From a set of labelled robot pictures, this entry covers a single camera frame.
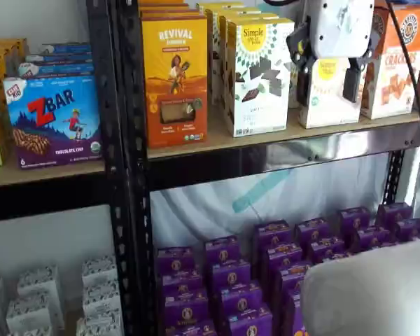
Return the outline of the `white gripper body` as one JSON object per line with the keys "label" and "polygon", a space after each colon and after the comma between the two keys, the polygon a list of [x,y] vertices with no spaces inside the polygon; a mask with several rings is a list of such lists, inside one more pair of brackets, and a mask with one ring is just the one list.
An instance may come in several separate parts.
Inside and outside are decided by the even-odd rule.
{"label": "white gripper body", "polygon": [[309,37],[317,58],[360,57],[368,49],[374,2],[309,2]]}

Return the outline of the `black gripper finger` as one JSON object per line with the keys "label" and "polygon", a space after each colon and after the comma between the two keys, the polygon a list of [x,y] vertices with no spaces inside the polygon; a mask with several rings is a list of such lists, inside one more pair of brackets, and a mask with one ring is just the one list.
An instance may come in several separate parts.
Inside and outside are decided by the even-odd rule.
{"label": "black gripper finger", "polygon": [[342,91],[343,98],[350,102],[359,102],[362,94],[362,84],[365,79],[369,57],[349,58],[349,68],[346,70],[344,78],[344,87]]}
{"label": "black gripper finger", "polygon": [[305,20],[286,38],[290,57],[297,67],[297,100],[303,106],[309,103],[311,72],[316,61],[310,40],[310,24],[310,20]]}

